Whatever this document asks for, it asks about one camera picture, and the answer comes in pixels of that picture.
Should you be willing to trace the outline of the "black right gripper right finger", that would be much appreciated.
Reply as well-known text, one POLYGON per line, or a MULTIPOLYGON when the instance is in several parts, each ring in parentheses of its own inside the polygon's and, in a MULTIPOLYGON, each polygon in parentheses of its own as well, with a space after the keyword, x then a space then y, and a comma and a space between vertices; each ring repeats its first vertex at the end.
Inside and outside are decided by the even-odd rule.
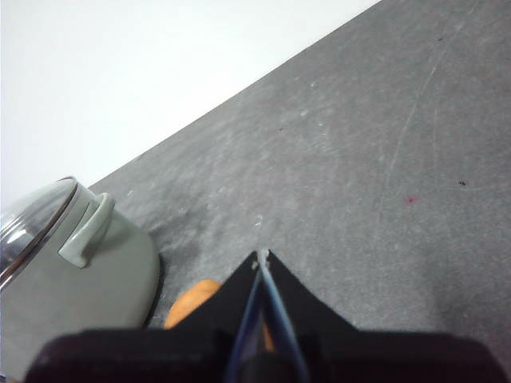
POLYGON ((302 351, 321 349, 328 339, 355 336, 355 327, 314 296, 270 250, 263 254, 271 276, 271 294, 282 306, 284 321, 302 351))

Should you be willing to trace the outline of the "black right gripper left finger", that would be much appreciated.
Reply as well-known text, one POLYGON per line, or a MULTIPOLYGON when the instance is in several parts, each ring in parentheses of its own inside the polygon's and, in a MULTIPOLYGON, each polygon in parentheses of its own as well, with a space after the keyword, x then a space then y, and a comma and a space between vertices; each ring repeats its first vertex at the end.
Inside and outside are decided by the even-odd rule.
POLYGON ((251 252, 210 298, 172 327, 172 330, 214 330, 235 338, 256 279, 257 252, 251 252))

